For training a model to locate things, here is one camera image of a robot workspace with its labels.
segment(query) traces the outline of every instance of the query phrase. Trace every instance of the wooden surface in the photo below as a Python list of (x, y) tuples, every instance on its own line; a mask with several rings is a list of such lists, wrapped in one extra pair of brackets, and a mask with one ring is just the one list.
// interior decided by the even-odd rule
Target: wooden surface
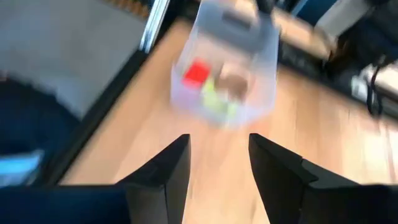
[(63, 184), (122, 179), (183, 133), (192, 167), (184, 223), (267, 223), (252, 177), (249, 133), (259, 133), (359, 183), (397, 183), (398, 125), (279, 67), (275, 110), (239, 129), (217, 127), (169, 104), (170, 69), (190, 32), (176, 22), (120, 96)]

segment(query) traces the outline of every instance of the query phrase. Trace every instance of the black frame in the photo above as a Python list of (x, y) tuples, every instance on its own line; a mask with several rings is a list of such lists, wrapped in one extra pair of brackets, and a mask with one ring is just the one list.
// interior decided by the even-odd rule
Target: black frame
[[(266, 1), (267, 0), (256, 0), (260, 11), (269, 13), (269, 8), (267, 8)], [(199, 5), (199, 0), (170, 0), (167, 12), (165, 13), (162, 25), (160, 27), (159, 34), (157, 35), (155, 44), (151, 49), (156, 47), (156, 44), (168, 31), (176, 18), (182, 17), (193, 23), (197, 15)], [(333, 83), (326, 77), (325, 73), (310, 73), (298, 67), (290, 60), (283, 58), (282, 51), (284, 46), (288, 46), (293, 49), (295, 54), (294, 57), (301, 58), (302, 60), (309, 60), (314, 66), (318, 66), (318, 64), (321, 63), (320, 60), (314, 59), (310, 54), (280, 40), (278, 57), (278, 62), (280, 64), (292, 68), (293, 70), (298, 70), (300, 74), (308, 77), (310, 80), (322, 83), (323, 85), (336, 90), (348, 98), (365, 105), (363, 101), (360, 101), (351, 95), (351, 90), (342, 88), (336, 83)], [(101, 124), (104, 117), (108, 114), (108, 111), (112, 108), (114, 102), (129, 84), (129, 82), (136, 76), (141, 65), (146, 61), (151, 52), (152, 50), (148, 53), (145, 53), (143, 50), (137, 49), (131, 55), (114, 80), (108, 85), (105, 91), (97, 99), (96, 103), (91, 107), (87, 115), (84, 117), (83, 122), (73, 134), (70, 142), (65, 146), (66, 150), (64, 150), (61, 155), (58, 155), (50, 164), (45, 167), (43, 174), (36, 182), (37, 185), (57, 185), (61, 181), (68, 168), (76, 159), (80, 151), (84, 148), (85, 144), (96, 131), (97, 127)], [(396, 114), (389, 113), (388, 111), (386, 111), (386, 113), (394, 118), (397, 118)]]

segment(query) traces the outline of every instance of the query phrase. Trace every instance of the transparent plastic container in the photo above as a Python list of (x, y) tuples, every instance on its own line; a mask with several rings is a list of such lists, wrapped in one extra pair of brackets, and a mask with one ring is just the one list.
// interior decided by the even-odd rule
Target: transparent plastic container
[[(172, 104), (230, 125), (264, 116), (274, 107), (278, 42), (279, 31), (270, 15), (252, 17), (221, 2), (202, 1), (189, 39), (172, 69)], [(215, 101), (213, 94), (182, 81), (196, 59), (210, 65), (210, 76), (219, 74), (226, 62), (247, 69), (254, 81), (246, 99), (234, 103), (218, 99), (217, 108), (208, 106), (209, 101)]]

